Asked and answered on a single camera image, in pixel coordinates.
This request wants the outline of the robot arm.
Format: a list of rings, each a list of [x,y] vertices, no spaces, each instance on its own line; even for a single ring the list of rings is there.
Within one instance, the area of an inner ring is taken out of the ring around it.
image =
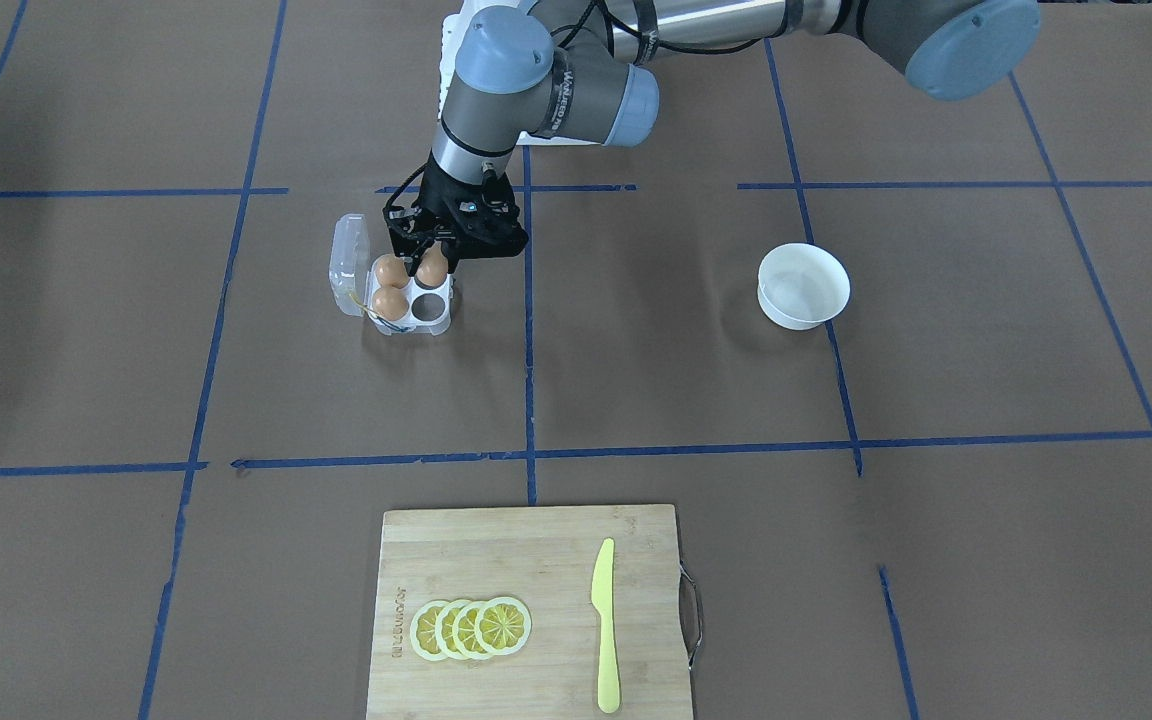
[[[659,56],[721,56],[795,32],[846,35],[941,101],[1005,78],[1041,31],[1036,1],[511,1],[460,22],[414,204],[384,206],[414,275],[442,256],[513,258],[529,234],[507,176],[518,138],[634,147],[657,122]]]

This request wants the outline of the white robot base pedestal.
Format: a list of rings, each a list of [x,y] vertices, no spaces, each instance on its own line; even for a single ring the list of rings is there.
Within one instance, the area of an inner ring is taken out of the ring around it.
[[[463,38],[467,36],[468,26],[470,26],[470,20],[473,18],[473,15],[486,8],[486,6],[518,6],[520,3],[521,1],[463,1],[461,9],[457,13],[447,15],[447,17],[444,18],[442,50],[440,50],[439,65],[439,101],[435,118],[442,118],[445,99],[447,99],[450,90],[450,81],[454,76],[454,68],[456,68],[456,56]],[[596,142],[579,141],[579,138],[564,136],[540,137],[530,135],[530,132],[521,132],[517,138],[517,145],[538,147],[581,147],[594,146]]]

